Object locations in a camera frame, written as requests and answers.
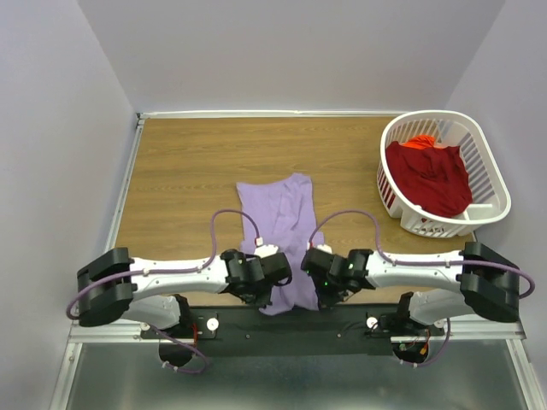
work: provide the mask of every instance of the wooden table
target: wooden table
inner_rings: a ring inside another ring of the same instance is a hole
[[[394,253],[461,249],[471,236],[418,237],[404,231],[379,199],[379,141],[391,117],[241,118],[146,120],[116,246],[155,260],[209,255],[209,218],[219,208],[241,208],[235,184],[266,184],[305,173],[314,183],[315,213],[322,220],[344,208],[376,215],[382,246]],[[217,219],[219,249],[237,248],[241,219]],[[373,224],[343,215],[322,231],[341,255],[374,248]],[[363,290],[351,302],[398,302],[407,287]],[[185,295],[193,305],[232,305],[231,295]]]

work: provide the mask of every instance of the white laundry basket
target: white laundry basket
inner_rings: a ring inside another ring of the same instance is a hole
[[[444,146],[460,146],[473,194],[473,203],[462,214],[453,218],[430,214],[396,187],[385,149],[393,141],[404,144],[421,134],[435,137],[436,143]],[[467,235],[479,226],[502,220],[511,208],[511,198],[479,124],[454,111],[415,111],[390,122],[382,134],[377,182],[389,215],[401,218],[401,227],[423,237]]]

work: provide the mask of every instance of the gray wall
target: gray wall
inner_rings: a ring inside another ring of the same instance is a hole
[[[443,107],[503,0],[79,0],[139,112]]]
[[[135,124],[74,0],[0,3],[0,408],[31,410],[49,406]]]
[[[502,252],[536,279],[538,290],[521,303],[532,363],[547,391],[547,2],[508,2],[480,46],[448,108],[483,127],[511,193],[507,219],[480,229],[479,240]]]

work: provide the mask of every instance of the purple cable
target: purple cable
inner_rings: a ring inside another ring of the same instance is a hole
[[[245,218],[247,218],[250,221],[250,223],[255,228],[256,237],[260,237],[260,232],[258,231],[258,225],[256,224],[256,222],[248,214],[246,214],[245,212],[239,211],[237,209],[220,209],[220,210],[216,211],[213,214],[213,216],[211,217],[211,221],[209,223],[209,231],[211,233],[211,242],[213,244],[213,247],[212,247],[213,250],[211,252],[211,256],[209,257],[209,259],[205,263],[203,263],[203,265],[195,266],[195,267],[189,267],[189,268],[186,268],[186,269],[150,269],[150,273],[194,273],[194,272],[197,272],[197,271],[200,271],[200,270],[204,269],[205,267],[208,267],[211,263],[213,263],[213,261],[215,260],[215,257],[216,257],[215,219],[220,214],[240,214],[240,215],[243,215]],[[128,278],[130,276],[136,276],[136,275],[142,275],[142,274],[143,274],[143,271],[121,272],[121,273],[115,273],[114,275],[110,275],[110,276],[107,276],[105,278],[101,278],[97,282],[93,282],[92,284],[86,286],[84,289],[82,289],[80,292],[78,292],[78,294],[76,294],[76,296],[68,303],[65,314],[71,320],[78,320],[79,316],[74,315],[72,313],[72,309],[76,305],[76,303],[78,303],[79,300],[83,296],[87,295],[91,290],[93,290],[93,289],[95,289],[95,288],[97,288],[97,287],[99,287],[103,284],[106,284],[108,282],[114,281],[114,280],[119,280],[119,279],[122,279],[122,278]],[[165,333],[163,331],[160,331],[158,328],[156,328],[153,325],[150,325],[150,328],[153,329],[158,335],[160,335],[162,337],[165,337],[167,340],[169,340],[173,343],[176,343],[176,344],[178,344],[179,346],[182,346],[185,349],[189,349],[190,351],[192,351],[193,353],[195,353],[199,357],[201,357],[203,359],[203,361],[205,362],[205,365],[200,370],[190,371],[190,370],[185,370],[185,369],[180,368],[180,369],[177,369],[178,372],[198,374],[198,373],[204,372],[205,369],[208,367],[209,361],[207,360],[207,357],[205,357],[205,355],[202,352],[200,352],[198,349],[194,348],[193,346],[191,346],[189,344],[183,343],[183,342],[181,342],[181,341],[179,341],[179,340],[177,340],[173,337],[170,337],[167,333]],[[168,366],[169,368],[173,368],[173,369],[175,368],[175,366],[173,366],[169,363],[166,363],[166,366]]]
[[[445,261],[439,261],[439,262],[437,261],[394,261],[392,258],[390,258],[388,255],[385,254],[384,250],[382,250],[382,247],[380,245],[378,220],[374,218],[372,214],[368,213],[367,211],[363,211],[361,209],[345,209],[343,211],[338,211],[332,215],[327,216],[312,232],[311,236],[309,237],[309,242],[312,243],[315,233],[318,230],[320,230],[320,228],[323,225],[325,225],[327,221],[341,214],[362,214],[370,218],[370,220],[374,223],[374,231],[375,231],[374,241],[376,242],[376,249],[378,250],[379,255],[385,261],[389,263],[394,263],[397,265],[401,265],[403,267],[443,267],[447,263]],[[507,266],[501,263],[488,262],[488,261],[450,261],[448,263],[450,263],[450,265],[455,265],[455,266],[472,265],[476,267],[494,267],[496,269],[503,269],[504,271],[515,273],[519,275],[520,277],[524,278],[530,285],[528,290],[519,296],[520,299],[524,299],[525,297],[530,296],[536,289],[536,283],[534,282],[534,280],[528,273],[523,272],[521,269],[517,269],[512,266]]]
[[[403,363],[406,363],[407,365],[410,365],[412,367],[426,367],[435,363],[444,354],[444,351],[446,350],[446,347],[448,346],[448,342],[450,340],[450,330],[451,330],[450,319],[446,318],[446,336],[444,338],[443,345],[438,350],[437,354],[435,354],[435,356],[432,357],[430,360],[426,360],[423,363],[410,363],[409,361],[403,360]]]
[[[174,337],[170,337],[165,331],[160,331],[157,327],[150,325],[150,328],[155,331],[158,335],[163,337],[164,339],[167,339],[169,342],[173,342],[175,344],[178,344],[179,346],[190,350],[192,353],[194,353],[196,356],[199,356],[203,360],[203,367],[199,370],[187,370],[182,367],[173,366],[168,361],[163,362],[165,367],[168,367],[170,369],[175,370],[179,373],[185,373],[185,374],[201,374],[207,370],[207,368],[210,365],[209,359],[207,359],[207,356],[200,352],[197,348],[193,347],[191,344],[181,342],[178,339],[175,339]]]

